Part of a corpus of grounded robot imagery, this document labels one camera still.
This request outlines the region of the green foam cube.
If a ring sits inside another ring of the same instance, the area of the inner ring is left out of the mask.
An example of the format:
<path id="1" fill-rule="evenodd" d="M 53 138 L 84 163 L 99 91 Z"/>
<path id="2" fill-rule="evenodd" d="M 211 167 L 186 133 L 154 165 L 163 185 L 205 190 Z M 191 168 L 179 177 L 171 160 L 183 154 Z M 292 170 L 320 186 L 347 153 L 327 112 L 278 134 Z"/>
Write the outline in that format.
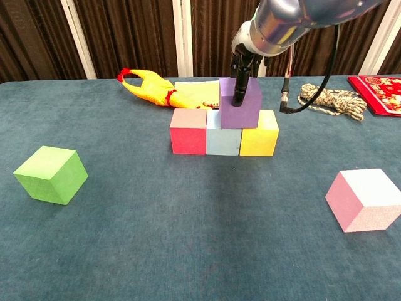
<path id="1" fill-rule="evenodd" d="M 13 174 L 33 199 L 61 205 L 67 205 L 88 179 L 77 151 L 45 145 Z"/>

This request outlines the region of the yellow spiral notebook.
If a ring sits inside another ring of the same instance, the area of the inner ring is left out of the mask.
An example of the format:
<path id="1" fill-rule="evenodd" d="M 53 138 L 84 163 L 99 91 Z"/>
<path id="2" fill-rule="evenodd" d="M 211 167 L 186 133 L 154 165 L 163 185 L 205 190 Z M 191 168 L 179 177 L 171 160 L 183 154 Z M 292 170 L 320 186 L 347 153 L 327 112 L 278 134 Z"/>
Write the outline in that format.
<path id="1" fill-rule="evenodd" d="M 175 89 L 179 94 L 179 108 L 219 108 L 219 80 L 203 82 L 176 82 Z"/>

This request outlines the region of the light blue foam cube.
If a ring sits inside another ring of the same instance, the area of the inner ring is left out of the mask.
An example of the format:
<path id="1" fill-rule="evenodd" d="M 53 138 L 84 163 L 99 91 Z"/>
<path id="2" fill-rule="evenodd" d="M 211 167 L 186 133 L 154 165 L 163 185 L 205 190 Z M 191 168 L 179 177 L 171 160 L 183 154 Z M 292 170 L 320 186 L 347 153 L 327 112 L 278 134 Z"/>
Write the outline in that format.
<path id="1" fill-rule="evenodd" d="M 207 111 L 206 154 L 238 156 L 241 145 L 241 129 L 223 129 L 218 110 Z"/>

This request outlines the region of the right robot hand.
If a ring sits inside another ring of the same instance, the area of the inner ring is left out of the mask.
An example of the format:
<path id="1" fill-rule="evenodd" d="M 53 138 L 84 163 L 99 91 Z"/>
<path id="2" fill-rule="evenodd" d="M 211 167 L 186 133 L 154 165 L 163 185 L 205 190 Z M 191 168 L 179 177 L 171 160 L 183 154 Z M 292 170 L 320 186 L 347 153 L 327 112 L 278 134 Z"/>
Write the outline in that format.
<path id="1" fill-rule="evenodd" d="M 232 41 L 232 53 L 236 71 L 236 82 L 234 87 L 234 98 L 232 105 L 240 107 L 244 101 L 249 77 L 254 70 L 258 70 L 261 60 L 267 57 L 267 53 L 262 52 L 253 40 L 258 38 L 256 34 L 254 20 L 245 21 Z"/>

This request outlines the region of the pink foam cube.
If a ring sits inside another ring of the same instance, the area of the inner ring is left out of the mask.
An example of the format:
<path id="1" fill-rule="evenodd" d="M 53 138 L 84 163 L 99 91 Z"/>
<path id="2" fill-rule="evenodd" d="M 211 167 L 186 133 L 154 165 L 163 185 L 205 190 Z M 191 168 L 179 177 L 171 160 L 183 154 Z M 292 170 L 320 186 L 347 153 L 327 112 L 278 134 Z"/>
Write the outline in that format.
<path id="1" fill-rule="evenodd" d="M 345 233 L 385 230 L 401 216 L 401 190 L 382 169 L 340 171 L 325 199 Z"/>

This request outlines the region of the white frame post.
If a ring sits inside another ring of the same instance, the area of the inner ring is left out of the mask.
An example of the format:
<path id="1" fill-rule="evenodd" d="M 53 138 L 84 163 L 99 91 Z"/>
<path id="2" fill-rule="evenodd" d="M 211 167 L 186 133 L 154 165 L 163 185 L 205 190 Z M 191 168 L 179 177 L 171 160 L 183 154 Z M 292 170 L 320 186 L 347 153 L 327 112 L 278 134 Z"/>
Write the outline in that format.
<path id="1" fill-rule="evenodd" d="M 191 0 L 172 0 L 179 77 L 194 76 Z"/>
<path id="2" fill-rule="evenodd" d="M 395 24 L 394 11 L 397 8 L 397 5 L 392 4 L 391 2 L 392 0 L 390 0 L 382 22 L 377 29 L 375 37 L 363 61 L 362 67 L 358 72 L 359 75 L 377 75 L 388 50 L 390 49 L 392 43 L 391 30 Z"/>
<path id="3" fill-rule="evenodd" d="M 60 3 L 66 16 L 66 20 L 73 37 L 73 41 L 75 42 L 78 56 L 81 60 L 86 78 L 89 80 L 97 79 L 96 71 L 93 66 L 93 61 L 88 49 L 75 2 L 74 0 L 60 0 Z"/>
<path id="4" fill-rule="evenodd" d="M 271 57 L 264 57 L 259 65 L 258 69 L 258 77 L 266 77 L 268 76 L 269 69 L 271 68 L 271 63 L 272 63 L 272 58 Z"/>

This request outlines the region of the purple foam cube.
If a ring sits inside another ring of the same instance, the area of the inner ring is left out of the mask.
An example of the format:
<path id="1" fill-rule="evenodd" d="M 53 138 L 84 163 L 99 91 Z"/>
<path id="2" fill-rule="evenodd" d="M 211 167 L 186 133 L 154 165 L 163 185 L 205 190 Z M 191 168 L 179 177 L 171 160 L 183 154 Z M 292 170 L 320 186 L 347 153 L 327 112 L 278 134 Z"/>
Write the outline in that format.
<path id="1" fill-rule="evenodd" d="M 262 93 L 259 82 L 251 77 L 242 105 L 232 105 L 236 79 L 223 77 L 219 79 L 219 111 L 222 129 L 255 128 L 258 125 L 259 111 L 262 104 Z"/>

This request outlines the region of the yellow rubber chicken toy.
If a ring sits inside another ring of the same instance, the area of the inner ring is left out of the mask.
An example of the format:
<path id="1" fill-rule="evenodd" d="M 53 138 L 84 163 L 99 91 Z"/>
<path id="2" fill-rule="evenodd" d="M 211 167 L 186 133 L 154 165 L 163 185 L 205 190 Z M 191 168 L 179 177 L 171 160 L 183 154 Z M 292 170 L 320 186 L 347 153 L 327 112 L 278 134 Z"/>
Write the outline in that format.
<path id="1" fill-rule="evenodd" d="M 127 75 L 136 75 L 142 79 L 142 84 L 138 87 L 128 83 L 125 79 Z M 157 73 L 150 70 L 138 70 L 124 68 L 117 75 L 117 80 L 135 96 L 154 103 L 162 107 L 176 107 L 179 102 L 175 84 L 162 78 Z"/>

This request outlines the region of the yellow foam cube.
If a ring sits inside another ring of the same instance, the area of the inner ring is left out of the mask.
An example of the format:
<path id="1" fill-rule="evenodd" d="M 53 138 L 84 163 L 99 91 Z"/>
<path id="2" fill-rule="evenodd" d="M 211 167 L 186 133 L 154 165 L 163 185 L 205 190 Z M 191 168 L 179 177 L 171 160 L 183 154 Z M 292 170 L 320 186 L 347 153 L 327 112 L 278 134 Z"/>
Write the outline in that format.
<path id="1" fill-rule="evenodd" d="M 279 127 L 272 110 L 261 110 L 256 128 L 243 129 L 240 156 L 266 156 L 274 154 Z"/>

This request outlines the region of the red festive spiral calendar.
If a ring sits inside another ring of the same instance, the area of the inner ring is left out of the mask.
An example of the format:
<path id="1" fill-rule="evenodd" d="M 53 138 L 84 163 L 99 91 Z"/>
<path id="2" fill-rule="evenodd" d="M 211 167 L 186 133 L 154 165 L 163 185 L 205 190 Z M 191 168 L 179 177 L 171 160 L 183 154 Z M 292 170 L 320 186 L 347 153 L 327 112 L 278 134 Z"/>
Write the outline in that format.
<path id="1" fill-rule="evenodd" d="M 374 114 L 401 117 L 401 75 L 349 76 L 348 82 Z"/>

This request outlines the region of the red foam cube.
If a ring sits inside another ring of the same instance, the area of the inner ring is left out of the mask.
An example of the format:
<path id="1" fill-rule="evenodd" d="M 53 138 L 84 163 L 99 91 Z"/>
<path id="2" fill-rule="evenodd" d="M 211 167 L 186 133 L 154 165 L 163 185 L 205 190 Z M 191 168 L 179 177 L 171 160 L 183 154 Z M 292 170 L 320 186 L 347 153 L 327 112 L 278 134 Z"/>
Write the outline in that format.
<path id="1" fill-rule="evenodd" d="M 170 123 L 174 154 L 206 155 L 207 110 L 175 108 Z"/>

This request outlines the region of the teal felt table cloth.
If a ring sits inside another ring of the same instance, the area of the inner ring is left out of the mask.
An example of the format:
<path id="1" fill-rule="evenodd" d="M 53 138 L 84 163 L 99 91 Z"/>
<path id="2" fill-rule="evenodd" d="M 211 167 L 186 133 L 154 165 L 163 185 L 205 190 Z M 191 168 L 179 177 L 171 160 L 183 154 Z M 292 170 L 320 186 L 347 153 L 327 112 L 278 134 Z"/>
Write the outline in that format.
<path id="1" fill-rule="evenodd" d="M 401 301 L 401 218 L 344 233 L 325 201 L 341 170 L 401 188 L 401 117 L 277 113 L 272 157 L 180 156 L 172 111 L 116 80 L 0 84 L 0 301 Z M 77 151 L 67 205 L 13 172 Z"/>

